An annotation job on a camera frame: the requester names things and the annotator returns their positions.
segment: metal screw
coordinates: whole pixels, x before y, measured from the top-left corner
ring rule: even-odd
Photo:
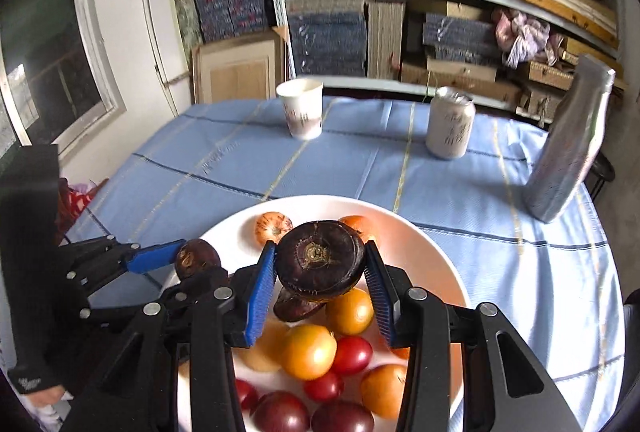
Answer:
[[[424,300],[427,298],[427,291],[422,289],[421,287],[412,287],[407,293],[409,297],[414,300]]]
[[[142,308],[142,311],[145,315],[152,317],[153,315],[157,315],[160,313],[161,307],[158,302],[149,302],[146,306]]]
[[[490,302],[485,302],[480,306],[480,313],[488,317],[495,317],[498,314],[498,308]]]
[[[223,287],[219,287],[217,290],[215,290],[213,292],[213,296],[215,298],[217,298],[218,300],[226,300],[228,298],[231,298],[231,295],[233,295],[233,290],[229,287],[223,286]]]

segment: stool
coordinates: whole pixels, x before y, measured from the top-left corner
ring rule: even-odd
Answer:
[[[615,180],[616,171],[607,157],[602,152],[599,152],[596,159],[593,160],[593,165],[591,165],[589,172],[596,177],[596,183],[594,183],[591,192],[589,192],[591,200],[595,201],[604,184]]]

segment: white paper cup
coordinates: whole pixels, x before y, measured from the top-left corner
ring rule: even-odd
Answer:
[[[276,87],[282,99],[289,133],[297,139],[313,139],[322,133],[322,82],[310,78],[288,80]]]

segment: window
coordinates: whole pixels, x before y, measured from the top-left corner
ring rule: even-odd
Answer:
[[[4,0],[0,93],[0,156],[32,143],[64,156],[122,112],[93,0]]]

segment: striped tablecloth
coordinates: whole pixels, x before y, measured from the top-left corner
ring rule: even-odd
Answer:
[[[290,138],[278,101],[196,105],[135,152],[69,233],[143,246],[203,234],[255,203],[302,194],[362,199],[429,235],[460,272],[473,306],[495,301],[546,366],[586,431],[615,408],[624,332],[616,268],[584,187],[542,224],[521,199],[546,133],[476,116],[465,156],[429,155],[429,106],[324,99],[318,139]],[[126,274],[98,306],[152,300],[168,269]],[[451,421],[462,430],[462,409]]]

